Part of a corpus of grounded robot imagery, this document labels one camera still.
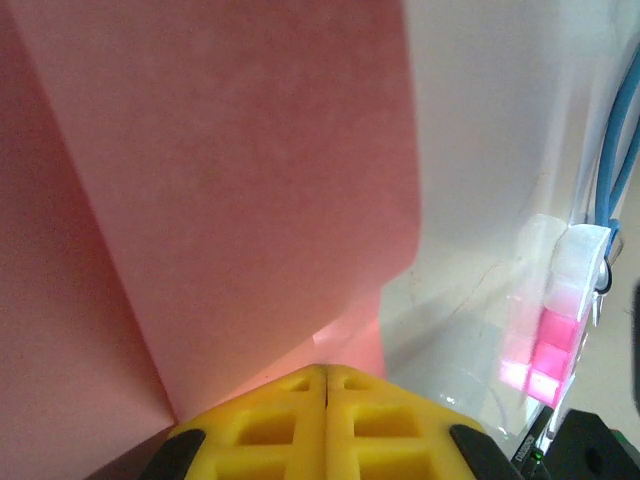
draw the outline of black rubber pad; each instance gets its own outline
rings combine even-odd
[[[454,425],[449,434],[477,480],[523,480],[489,435],[466,425]]]

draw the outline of yellow 3d printed part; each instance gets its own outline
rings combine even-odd
[[[162,447],[169,462],[140,479],[472,480],[455,424],[482,431],[358,370],[313,365],[179,425]]]

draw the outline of blue cable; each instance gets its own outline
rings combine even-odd
[[[611,218],[613,215],[624,187],[629,181],[631,176],[631,170],[635,163],[638,151],[640,150],[640,119],[636,125],[636,129],[631,138],[629,149],[625,155],[622,163],[620,173],[613,182],[613,168],[616,162],[616,153],[618,151],[618,144],[620,143],[620,135],[624,122],[629,113],[629,108],[633,101],[633,97],[640,85],[640,44],[636,48],[629,70],[618,89],[616,98],[611,107],[611,113],[609,114],[609,120],[607,122],[607,130],[604,134],[604,141],[602,143],[602,151],[600,153],[600,162],[598,165],[598,179],[596,182],[596,206],[595,213],[596,225],[603,227],[609,227],[611,229],[611,237],[609,239],[609,245],[607,247],[607,256],[611,252],[613,242],[620,230],[620,222],[617,219]]]

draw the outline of white surface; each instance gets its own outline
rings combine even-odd
[[[508,454],[517,439],[502,431],[519,434],[535,412],[497,380],[527,263],[518,234],[535,214],[584,218],[639,10],[634,0],[406,1],[424,225],[414,265],[383,294],[389,379],[478,419]]]

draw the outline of white plastic piece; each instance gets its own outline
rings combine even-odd
[[[545,307],[580,321],[589,307],[611,230],[573,225],[560,237],[551,261]]]

